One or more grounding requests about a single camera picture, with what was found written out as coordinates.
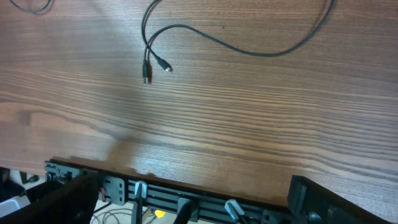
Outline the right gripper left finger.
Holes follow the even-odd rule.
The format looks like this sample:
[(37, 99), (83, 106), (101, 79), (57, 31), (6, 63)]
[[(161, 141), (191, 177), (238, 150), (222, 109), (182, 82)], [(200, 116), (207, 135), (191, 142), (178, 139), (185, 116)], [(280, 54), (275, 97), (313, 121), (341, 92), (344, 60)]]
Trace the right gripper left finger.
[(82, 223), (89, 224), (100, 192), (93, 174), (62, 184), (56, 180), (32, 187), (24, 193), (30, 204), (1, 218), (1, 224)]

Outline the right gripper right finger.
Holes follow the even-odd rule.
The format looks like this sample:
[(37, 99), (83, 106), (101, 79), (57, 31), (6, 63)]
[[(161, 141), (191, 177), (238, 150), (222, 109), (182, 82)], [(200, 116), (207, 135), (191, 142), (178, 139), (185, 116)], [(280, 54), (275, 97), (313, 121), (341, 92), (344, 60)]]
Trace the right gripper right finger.
[(292, 223), (390, 224), (304, 176), (292, 176), (287, 199)]

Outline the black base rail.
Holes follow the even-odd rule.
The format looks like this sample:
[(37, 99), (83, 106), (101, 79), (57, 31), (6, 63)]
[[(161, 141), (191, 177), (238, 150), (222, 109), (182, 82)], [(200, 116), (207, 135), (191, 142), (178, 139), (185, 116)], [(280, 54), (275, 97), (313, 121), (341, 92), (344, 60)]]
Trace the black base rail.
[(115, 205), (132, 204), (132, 222), (142, 223), (153, 210), (176, 214), (177, 223), (205, 221), (210, 223), (293, 223), (289, 210), (279, 206), (230, 198), (211, 192), (174, 184), (140, 179), (105, 170), (68, 164), (45, 162), (47, 181), (69, 183), (87, 174), (99, 177), (99, 200)]

